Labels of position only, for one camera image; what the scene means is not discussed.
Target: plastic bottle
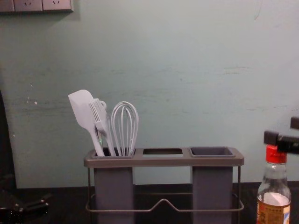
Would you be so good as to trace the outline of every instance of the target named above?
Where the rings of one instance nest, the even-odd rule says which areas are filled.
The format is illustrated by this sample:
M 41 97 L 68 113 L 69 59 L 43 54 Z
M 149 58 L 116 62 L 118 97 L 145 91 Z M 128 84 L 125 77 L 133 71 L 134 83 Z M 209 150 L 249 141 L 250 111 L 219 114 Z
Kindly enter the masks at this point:
M 291 192 L 287 186 L 286 154 L 267 145 L 266 167 L 257 192 L 257 224 L 289 224 Z

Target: bottle label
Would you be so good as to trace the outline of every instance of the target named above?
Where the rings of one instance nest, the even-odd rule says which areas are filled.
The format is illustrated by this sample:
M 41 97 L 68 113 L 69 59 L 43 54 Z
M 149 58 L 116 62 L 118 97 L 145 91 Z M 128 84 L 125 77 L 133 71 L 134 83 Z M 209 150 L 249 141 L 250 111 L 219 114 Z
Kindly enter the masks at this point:
M 257 200 L 256 224 L 289 224 L 290 208 L 291 204 L 274 206 Z

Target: red bottle cap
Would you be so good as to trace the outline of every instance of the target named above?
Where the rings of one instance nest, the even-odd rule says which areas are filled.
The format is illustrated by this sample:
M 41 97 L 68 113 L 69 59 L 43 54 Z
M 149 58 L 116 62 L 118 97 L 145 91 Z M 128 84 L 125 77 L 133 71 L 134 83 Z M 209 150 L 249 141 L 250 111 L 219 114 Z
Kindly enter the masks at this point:
M 279 153 L 277 146 L 267 145 L 266 161 L 276 164 L 286 163 L 286 153 Z

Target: white whisk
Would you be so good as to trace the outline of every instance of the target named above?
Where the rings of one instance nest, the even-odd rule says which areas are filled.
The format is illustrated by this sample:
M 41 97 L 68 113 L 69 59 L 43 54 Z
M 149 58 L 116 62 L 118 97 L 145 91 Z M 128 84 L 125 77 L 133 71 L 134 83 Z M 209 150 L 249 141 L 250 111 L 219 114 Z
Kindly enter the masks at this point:
M 131 103 L 122 101 L 114 107 L 111 114 L 111 128 L 119 156 L 131 156 L 133 154 L 138 125 L 138 112 Z

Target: kitchen utensil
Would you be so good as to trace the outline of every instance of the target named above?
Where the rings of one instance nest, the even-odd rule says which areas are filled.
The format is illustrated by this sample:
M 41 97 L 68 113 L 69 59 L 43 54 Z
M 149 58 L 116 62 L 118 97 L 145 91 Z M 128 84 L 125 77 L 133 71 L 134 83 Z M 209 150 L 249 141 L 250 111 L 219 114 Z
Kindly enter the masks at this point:
M 129 102 L 119 102 L 111 114 L 111 128 L 119 155 L 131 156 L 133 154 L 138 126 L 139 116 L 136 108 Z
M 69 100 L 78 124 L 89 132 L 97 155 L 105 156 L 103 148 L 99 142 L 99 136 L 93 120 L 93 114 L 88 105 L 93 101 L 93 96 L 87 90 L 79 90 L 70 94 Z
M 95 125 L 98 131 L 106 138 L 110 155 L 116 156 L 107 120 L 105 105 L 105 102 L 100 101 L 99 99 L 94 99 L 93 102 L 89 103 L 89 106 L 93 112 Z

